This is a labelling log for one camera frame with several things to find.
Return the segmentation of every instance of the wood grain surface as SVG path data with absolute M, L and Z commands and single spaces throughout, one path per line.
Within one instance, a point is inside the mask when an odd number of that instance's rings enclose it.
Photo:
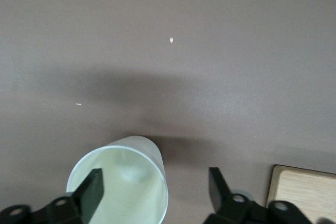
M 313 222 L 328 218 L 336 222 L 336 175 L 287 166 L 275 166 L 267 204 L 286 200 Z

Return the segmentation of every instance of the gray surface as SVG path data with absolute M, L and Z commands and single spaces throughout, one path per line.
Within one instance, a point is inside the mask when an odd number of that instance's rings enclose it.
M 335 17 L 335 0 L 0 0 L 0 207 L 43 206 L 134 134 L 163 153 L 165 224 L 212 210 L 208 166 L 261 204 L 273 164 L 336 173 Z

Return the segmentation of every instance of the plastic cup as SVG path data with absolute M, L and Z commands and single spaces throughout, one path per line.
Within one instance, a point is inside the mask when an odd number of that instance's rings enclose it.
M 168 207 L 168 189 L 158 147 L 130 136 L 93 150 L 73 168 L 67 192 L 94 168 L 102 168 L 104 196 L 90 224 L 160 224 Z

